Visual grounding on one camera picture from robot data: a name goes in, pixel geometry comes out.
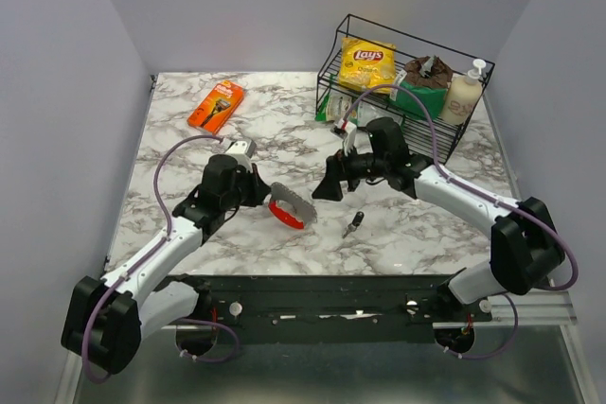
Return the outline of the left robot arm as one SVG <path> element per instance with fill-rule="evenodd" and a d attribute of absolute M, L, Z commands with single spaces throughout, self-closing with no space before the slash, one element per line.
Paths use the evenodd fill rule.
<path fill-rule="evenodd" d="M 141 342 L 184 318 L 202 322 L 208 298 L 183 282 L 161 282 L 204 245 L 240 207 L 263 204 L 269 186 L 252 163 L 252 145 L 236 141 L 207 162 L 201 182 L 169 214 L 167 225 L 118 269 L 101 278 L 83 277 L 74 287 L 61 344 L 80 355 L 84 369 L 107 375 L 125 369 Z"/>

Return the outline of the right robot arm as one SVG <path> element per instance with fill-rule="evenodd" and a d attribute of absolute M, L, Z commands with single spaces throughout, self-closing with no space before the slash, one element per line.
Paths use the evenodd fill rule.
<path fill-rule="evenodd" d="M 442 318 L 457 320 L 471 303 L 493 294 L 525 295 L 564 261 L 550 214 L 540 200 L 501 199 L 458 181 L 428 157 L 410 152 L 400 126 L 389 117 L 374 119 L 365 129 L 371 150 L 358 152 L 355 128 L 347 126 L 343 147 L 327 158 L 325 176 L 312 196 L 339 202 L 344 191 L 354 191 L 362 180 L 384 179 L 392 189 L 437 205 L 484 234 L 490 257 L 443 284 L 435 300 Z"/>

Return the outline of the steel key organizer red handle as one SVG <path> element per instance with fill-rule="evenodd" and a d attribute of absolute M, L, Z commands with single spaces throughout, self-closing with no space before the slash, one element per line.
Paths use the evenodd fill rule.
<path fill-rule="evenodd" d="M 304 230 L 317 220 L 314 206 L 286 185 L 275 182 L 270 185 L 270 189 L 268 208 L 286 226 Z"/>

